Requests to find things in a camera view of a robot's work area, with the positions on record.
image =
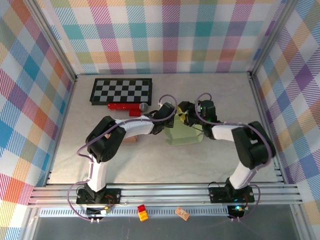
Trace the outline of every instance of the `gray floor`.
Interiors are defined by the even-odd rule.
[[[77,217],[41,217],[35,240],[297,240],[288,205],[260,205],[242,222],[221,216],[150,218],[113,217],[90,224]]]
[[[104,116],[109,115],[114,119],[129,117],[127,111],[109,111],[106,106],[91,105],[89,98],[95,77],[80,76],[76,83],[49,180],[51,184],[86,180],[89,172],[88,160],[78,157],[77,150]],[[164,94],[172,94],[179,103],[193,102],[200,94],[209,92],[212,94],[219,120],[233,123],[260,121],[246,73],[144,74],[115,77],[152,78],[150,110],[159,108],[158,100]],[[225,182],[239,163],[235,144],[230,141],[204,138],[199,144],[171,146],[166,140],[167,136],[161,132],[156,136],[140,135],[137,143],[123,143],[108,164],[106,182]],[[261,169],[252,180],[276,181],[272,164]]]

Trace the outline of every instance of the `brown tag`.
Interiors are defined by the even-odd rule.
[[[177,209],[175,210],[175,213],[178,214],[181,218],[183,218],[185,221],[188,220],[190,214],[187,213],[185,210],[183,210],[181,207],[177,207]]]

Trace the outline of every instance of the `colorful plaid pattern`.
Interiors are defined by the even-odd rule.
[[[320,237],[320,1],[300,0],[258,73],[280,159]]]
[[[0,0],[0,239],[17,239],[53,156],[71,80],[23,0]]]
[[[274,16],[272,18],[272,21],[271,21],[267,31],[265,32],[263,38],[262,38],[262,41],[261,41],[261,43],[259,45],[259,48],[258,48],[258,50],[256,51],[256,53],[255,53],[255,55],[253,57],[253,61],[251,62],[251,65],[250,65],[250,67],[248,69],[249,71],[252,71],[254,66],[255,66],[255,64],[257,63],[257,59],[260,56],[261,51],[265,47],[265,45],[266,45],[266,43],[267,43],[267,41],[269,39],[270,34],[273,32],[273,30],[275,28],[275,25],[276,25],[276,22],[277,22],[278,18],[280,17],[280,15],[281,15],[281,13],[282,13],[287,1],[288,0],[281,0],[281,3],[280,3],[278,9],[276,10],[276,12],[274,14]]]
[[[279,5],[276,0],[38,2],[80,74],[246,72]]]

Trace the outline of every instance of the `chessboard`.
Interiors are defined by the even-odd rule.
[[[151,78],[96,78],[90,96],[92,105],[152,103]]]

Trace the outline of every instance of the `metal frame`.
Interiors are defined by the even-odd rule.
[[[27,223],[25,227],[21,230],[18,240],[31,240],[33,239],[35,232],[36,232],[36,227],[37,223],[39,220],[39,213],[40,213],[40,208],[35,207],[35,208],[29,208],[28,215],[27,216]]]
[[[288,21],[288,18],[290,17],[291,13],[295,9],[297,3],[299,0],[287,0],[286,4],[280,13],[280,16],[276,23],[274,24],[274,28],[269,35],[265,45],[262,47],[262,52],[259,55],[259,57],[256,60],[255,65],[252,69],[252,75],[256,75],[261,66],[264,64],[267,56],[269,55],[272,47],[274,46],[275,42],[277,41],[281,31],[283,30],[285,24]]]
[[[258,183],[261,191],[260,203],[302,204],[298,187],[295,184]],[[67,191],[71,184],[48,184],[46,187],[36,187],[29,201],[29,207],[68,207]],[[148,207],[172,206],[228,206],[237,203],[210,203],[207,183],[187,184],[107,184],[107,188],[120,188],[121,200],[119,206],[137,207],[143,203]],[[70,191],[70,202],[76,203],[76,189]]]
[[[248,80],[251,86],[251,90],[252,90],[252,94],[254,97],[254,100],[256,102],[257,108],[258,108],[258,112],[261,118],[261,124],[263,126],[263,128],[265,129],[266,133],[269,135],[270,139],[273,141],[273,135],[272,135],[272,131],[270,128],[270,124],[268,122],[268,118],[266,115],[266,112],[264,111],[264,107],[263,107],[263,103],[262,103],[262,99],[258,94],[258,87],[257,87],[257,76],[253,75],[252,72],[248,72],[247,73],[248,76]],[[286,174],[285,174],[285,169],[281,163],[280,160],[280,156],[278,154],[278,152],[276,153],[275,157],[273,158],[274,161],[274,167],[275,169],[278,168],[278,170],[280,171],[280,173],[277,173],[277,170],[275,170],[276,175],[278,177],[278,175],[281,175],[283,182],[285,183],[285,185],[287,185],[287,183],[289,182]],[[305,207],[303,204],[291,204],[290,205],[291,208],[291,212],[292,212],[292,216],[297,228],[297,231],[299,233],[299,236],[302,240],[307,240],[307,239],[316,239],[316,236],[314,234],[314,231],[312,230],[311,224],[308,220],[307,217],[307,212],[305,210]]]
[[[64,117],[63,117],[62,124],[61,124],[61,129],[60,129],[59,133],[62,133],[64,128],[65,128],[66,121],[67,121],[67,117],[66,116],[68,115],[69,110],[70,110],[70,106],[71,106],[72,99],[74,97],[76,85],[77,85],[77,81],[72,83],[72,86],[71,86],[71,89],[70,89],[69,101],[68,101],[68,103],[66,105]],[[55,142],[55,145],[54,145],[53,156],[50,159],[48,166],[46,167],[45,177],[43,178],[41,186],[45,187],[47,185],[47,183],[48,183],[48,180],[50,179],[50,175],[51,175],[52,169],[54,167],[54,163],[55,163],[54,159],[56,159],[56,155],[57,155],[58,147],[59,147],[59,144],[60,144],[60,141],[61,141],[61,137],[62,137],[62,134],[58,134],[57,141]]]
[[[73,67],[71,66],[62,47],[60,46],[54,32],[52,31],[47,19],[45,18],[41,8],[39,7],[37,1],[36,0],[23,0],[23,1],[24,1],[25,5],[27,6],[27,8],[29,9],[29,11],[31,12],[31,15],[35,19],[36,23],[40,27],[46,40],[49,42],[52,50],[56,54],[60,63],[62,64],[68,77],[75,82],[77,79],[77,74],[74,71]]]

